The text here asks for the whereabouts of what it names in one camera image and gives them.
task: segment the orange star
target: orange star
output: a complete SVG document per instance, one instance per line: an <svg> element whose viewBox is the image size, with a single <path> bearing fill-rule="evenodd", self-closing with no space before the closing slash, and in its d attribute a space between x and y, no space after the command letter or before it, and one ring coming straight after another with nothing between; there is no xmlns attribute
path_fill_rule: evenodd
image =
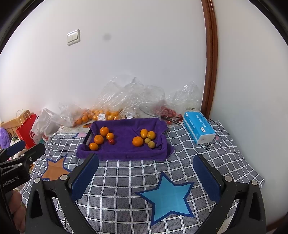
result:
<svg viewBox="0 0 288 234"><path fill-rule="evenodd" d="M47 169L41 176L42 179L57 180L61 175L68 175L71 171L64 167L65 155L57 161L47 159Z"/></svg>

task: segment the red fruit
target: red fruit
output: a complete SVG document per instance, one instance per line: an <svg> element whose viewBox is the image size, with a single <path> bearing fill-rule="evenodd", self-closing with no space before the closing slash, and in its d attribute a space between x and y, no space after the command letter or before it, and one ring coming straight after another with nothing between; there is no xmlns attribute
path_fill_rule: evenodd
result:
<svg viewBox="0 0 288 234"><path fill-rule="evenodd" d="M110 145L114 145L115 144L115 140L114 139L110 139L110 140L108 140L108 142L109 142Z"/></svg>

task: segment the purple cloth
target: purple cloth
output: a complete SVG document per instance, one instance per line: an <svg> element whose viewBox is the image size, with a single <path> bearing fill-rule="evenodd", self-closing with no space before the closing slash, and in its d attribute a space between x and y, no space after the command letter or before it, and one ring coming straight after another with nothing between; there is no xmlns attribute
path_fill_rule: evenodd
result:
<svg viewBox="0 0 288 234"><path fill-rule="evenodd" d="M104 126L114 134L115 144L110 145L105 139L97 151L91 151L88 145L82 143L77 148L76 156L78 158L86 158L91 152L94 152L98 155L99 160L166 160L174 150L168 144L166 136L163 135L163 132L168 129L167 125L158 118L95 121L90 127L93 138L89 144L94 142L94 136L100 134L99 130ZM142 129L156 133L154 149L150 149L145 143L140 147L132 144L133 138L140 136Z"/></svg>
<svg viewBox="0 0 288 234"><path fill-rule="evenodd" d="M8 132L0 127L0 146L2 149L6 149L10 146L11 138Z"/></svg>

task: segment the blue tissue pack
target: blue tissue pack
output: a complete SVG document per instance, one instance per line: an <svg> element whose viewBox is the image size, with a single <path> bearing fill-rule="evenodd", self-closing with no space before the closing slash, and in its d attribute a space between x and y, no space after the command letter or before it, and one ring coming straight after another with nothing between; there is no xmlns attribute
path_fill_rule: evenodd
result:
<svg viewBox="0 0 288 234"><path fill-rule="evenodd" d="M216 136L214 129L198 110L185 112L183 122L197 145L210 143Z"/></svg>

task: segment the blue star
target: blue star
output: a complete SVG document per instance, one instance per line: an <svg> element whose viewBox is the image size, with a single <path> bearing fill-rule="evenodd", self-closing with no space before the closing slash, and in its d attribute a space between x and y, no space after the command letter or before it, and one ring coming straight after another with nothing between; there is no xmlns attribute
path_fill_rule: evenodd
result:
<svg viewBox="0 0 288 234"><path fill-rule="evenodd" d="M165 174L161 173L156 188L137 195L152 204L151 226L170 214L194 217L187 202L187 196L194 183L174 184Z"/></svg>

